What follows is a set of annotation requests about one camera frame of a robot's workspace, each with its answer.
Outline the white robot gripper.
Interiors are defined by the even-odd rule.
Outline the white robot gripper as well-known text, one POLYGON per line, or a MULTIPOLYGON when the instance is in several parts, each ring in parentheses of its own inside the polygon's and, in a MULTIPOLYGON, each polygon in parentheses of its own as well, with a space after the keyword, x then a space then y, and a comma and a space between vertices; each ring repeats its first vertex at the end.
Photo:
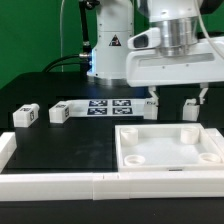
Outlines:
POLYGON ((164 57, 156 50, 131 52, 126 60, 126 79, 132 87, 148 87, 156 106, 155 86, 200 84, 199 102, 205 101, 207 83, 224 81, 224 59, 209 44, 196 44, 184 56, 164 57))

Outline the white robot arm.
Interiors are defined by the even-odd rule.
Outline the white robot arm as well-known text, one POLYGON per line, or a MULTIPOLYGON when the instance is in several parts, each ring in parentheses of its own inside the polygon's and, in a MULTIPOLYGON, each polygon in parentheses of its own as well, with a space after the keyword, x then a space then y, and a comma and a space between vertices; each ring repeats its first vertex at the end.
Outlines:
POLYGON ((201 16, 224 0, 100 0, 96 46, 87 77, 106 85, 156 88, 224 81, 224 37, 198 39, 201 16))

